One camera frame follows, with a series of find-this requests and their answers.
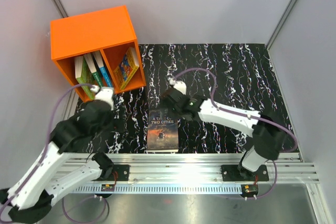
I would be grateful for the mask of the dark tale of two cities book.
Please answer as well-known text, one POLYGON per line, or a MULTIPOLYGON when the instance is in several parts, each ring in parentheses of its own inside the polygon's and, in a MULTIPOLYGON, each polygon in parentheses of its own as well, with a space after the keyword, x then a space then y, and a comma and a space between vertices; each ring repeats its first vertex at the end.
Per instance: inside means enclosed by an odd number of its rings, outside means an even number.
POLYGON ((147 151, 178 152, 178 127, 168 109, 151 110, 148 118, 147 151))

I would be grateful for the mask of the lime green treehouse book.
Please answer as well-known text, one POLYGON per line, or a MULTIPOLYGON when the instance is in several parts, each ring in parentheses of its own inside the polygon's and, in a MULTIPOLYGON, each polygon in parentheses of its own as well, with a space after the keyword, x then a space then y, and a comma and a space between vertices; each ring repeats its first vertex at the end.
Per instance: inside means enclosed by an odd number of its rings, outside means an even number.
POLYGON ((89 70, 84 56, 77 56, 75 58, 75 78, 79 84, 94 83, 94 78, 89 70))

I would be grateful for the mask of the blue bottom treehouse book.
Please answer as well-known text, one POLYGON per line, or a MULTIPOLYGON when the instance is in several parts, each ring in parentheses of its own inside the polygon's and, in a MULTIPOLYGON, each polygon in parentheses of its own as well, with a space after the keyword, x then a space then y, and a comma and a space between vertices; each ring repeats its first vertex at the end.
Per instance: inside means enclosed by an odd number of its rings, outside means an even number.
POLYGON ((121 62, 114 69, 113 73, 116 77, 117 84, 120 90, 124 90, 134 74, 139 68, 138 55, 136 49, 129 47, 123 56, 121 62))

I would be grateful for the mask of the dark green treehouse book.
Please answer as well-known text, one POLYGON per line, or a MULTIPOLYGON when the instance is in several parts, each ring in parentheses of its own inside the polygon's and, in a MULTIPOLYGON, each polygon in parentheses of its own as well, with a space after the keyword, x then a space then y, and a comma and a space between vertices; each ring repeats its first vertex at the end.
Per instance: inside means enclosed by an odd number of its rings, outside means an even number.
POLYGON ((96 66, 97 64, 95 63, 95 61, 92 57, 92 54, 91 53, 84 54, 84 58, 86 60, 86 63, 89 67, 89 70, 92 73, 96 83, 100 87, 103 87, 104 86, 103 79, 102 79, 102 76, 101 76, 101 73, 100 73, 98 67, 96 66))

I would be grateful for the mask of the blue 26-storey treehouse book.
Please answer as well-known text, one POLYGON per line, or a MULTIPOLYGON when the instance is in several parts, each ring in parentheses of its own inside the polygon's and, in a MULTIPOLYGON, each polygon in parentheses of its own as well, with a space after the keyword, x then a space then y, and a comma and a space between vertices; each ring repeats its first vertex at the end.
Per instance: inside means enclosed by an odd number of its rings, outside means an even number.
POLYGON ((103 76, 103 78, 104 78, 107 86, 113 88, 113 84, 112 84, 112 81, 111 81, 110 76, 108 74, 108 71, 107 71, 107 69, 105 67, 104 60, 103 60, 101 52, 100 51, 95 51, 93 53, 93 56, 95 58, 95 61, 96 61, 97 65, 98 65, 98 67, 99 67, 99 70, 100 70, 100 72, 101 72, 101 74, 102 74, 102 76, 103 76))

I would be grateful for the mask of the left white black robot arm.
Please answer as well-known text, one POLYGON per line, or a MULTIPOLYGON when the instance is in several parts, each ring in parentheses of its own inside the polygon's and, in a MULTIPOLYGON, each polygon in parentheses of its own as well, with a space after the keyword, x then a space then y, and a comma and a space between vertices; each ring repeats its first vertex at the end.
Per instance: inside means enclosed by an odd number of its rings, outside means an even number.
POLYGON ((77 170, 53 180, 58 168, 81 150, 85 141, 103 131, 124 133, 125 110, 114 112, 106 102, 91 101, 84 110, 60 121, 26 174, 11 188, 1 190, 1 204, 10 207, 9 223, 36 223, 80 185, 116 177, 113 161, 107 154, 97 152, 77 170))

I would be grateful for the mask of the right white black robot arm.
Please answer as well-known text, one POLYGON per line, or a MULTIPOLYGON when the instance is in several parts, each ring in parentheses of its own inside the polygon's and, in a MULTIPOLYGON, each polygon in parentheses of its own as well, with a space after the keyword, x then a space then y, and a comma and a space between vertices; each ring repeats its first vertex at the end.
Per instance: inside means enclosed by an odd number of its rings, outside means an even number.
POLYGON ((238 176, 242 180, 254 180, 261 165, 266 161, 277 160, 286 139, 286 133, 276 127, 270 117, 259 111, 213 104, 211 99, 201 95, 191 98, 176 88, 165 91, 161 101, 177 118, 220 124, 251 137, 252 146, 237 166, 238 176))

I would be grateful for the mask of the orange two-compartment shelf box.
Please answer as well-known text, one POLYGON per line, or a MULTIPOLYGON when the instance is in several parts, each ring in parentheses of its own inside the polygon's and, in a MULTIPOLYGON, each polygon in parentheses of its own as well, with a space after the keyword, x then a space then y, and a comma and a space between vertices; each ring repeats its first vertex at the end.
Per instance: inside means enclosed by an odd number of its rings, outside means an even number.
POLYGON ((72 86, 78 84, 74 58, 94 51, 102 54, 116 93, 146 86, 142 66, 139 66, 124 89, 117 84, 113 72, 128 48, 133 47, 137 52, 140 51, 125 5, 52 20, 50 44, 52 61, 72 86))

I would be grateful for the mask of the aluminium mounting rail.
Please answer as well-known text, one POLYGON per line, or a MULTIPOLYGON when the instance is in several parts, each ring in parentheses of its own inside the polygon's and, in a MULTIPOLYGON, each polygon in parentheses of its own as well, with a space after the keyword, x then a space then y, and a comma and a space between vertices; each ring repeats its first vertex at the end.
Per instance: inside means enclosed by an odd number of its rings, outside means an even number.
MULTIPOLYGON (((221 184, 222 165, 238 164, 242 154, 108 154, 118 165, 129 165, 130 184, 221 184)), ((273 164, 267 162, 271 181, 279 184, 317 184, 313 163, 298 153, 282 153, 273 164)))

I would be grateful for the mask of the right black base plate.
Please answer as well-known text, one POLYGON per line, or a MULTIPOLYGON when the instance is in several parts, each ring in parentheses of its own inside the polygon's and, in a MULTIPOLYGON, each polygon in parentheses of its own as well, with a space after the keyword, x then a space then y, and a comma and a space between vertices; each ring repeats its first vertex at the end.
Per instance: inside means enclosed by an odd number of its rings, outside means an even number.
POLYGON ((244 168, 239 169, 238 165, 222 165, 220 167, 224 182, 268 182, 269 175, 266 165, 261 165, 256 172, 250 172, 244 168))

